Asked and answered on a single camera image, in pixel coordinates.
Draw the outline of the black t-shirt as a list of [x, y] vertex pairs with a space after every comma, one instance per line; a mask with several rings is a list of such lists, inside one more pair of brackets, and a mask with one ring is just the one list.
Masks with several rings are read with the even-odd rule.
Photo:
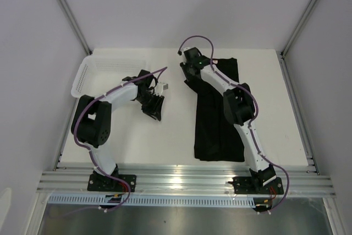
[[184, 83], [197, 93], [194, 157], [201, 161], [244, 162], [244, 144], [224, 116], [223, 96], [199, 78]]

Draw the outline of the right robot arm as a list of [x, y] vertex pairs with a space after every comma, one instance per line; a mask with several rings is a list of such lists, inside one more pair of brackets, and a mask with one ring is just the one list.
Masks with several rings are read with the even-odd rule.
[[229, 78], [213, 60], [202, 55], [196, 47], [181, 48], [178, 55], [183, 58], [180, 66], [187, 80], [204, 81], [222, 95], [224, 117], [237, 130], [244, 145], [252, 189], [258, 193], [265, 192], [277, 175], [273, 165], [265, 159], [261, 148], [254, 122], [257, 117], [257, 102], [249, 86]]

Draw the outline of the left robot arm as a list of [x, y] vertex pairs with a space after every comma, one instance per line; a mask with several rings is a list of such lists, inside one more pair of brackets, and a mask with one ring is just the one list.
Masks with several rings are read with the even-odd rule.
[[144, 114], [161, 121], [164, 87], [159, 77], [166, 69], [154, 72], [141, 70], [138, 76], [124, 78], [116, 87], [98, 97], [83, 95], [79, 98], [71, 133], [77, 146], [89, 152], [93, 170], [101, 175], [100, 185], [105, 190], [115, 190], [121, 181], [118, 166], [106, 148], [113, 112], [126, 103], [137, 101]]

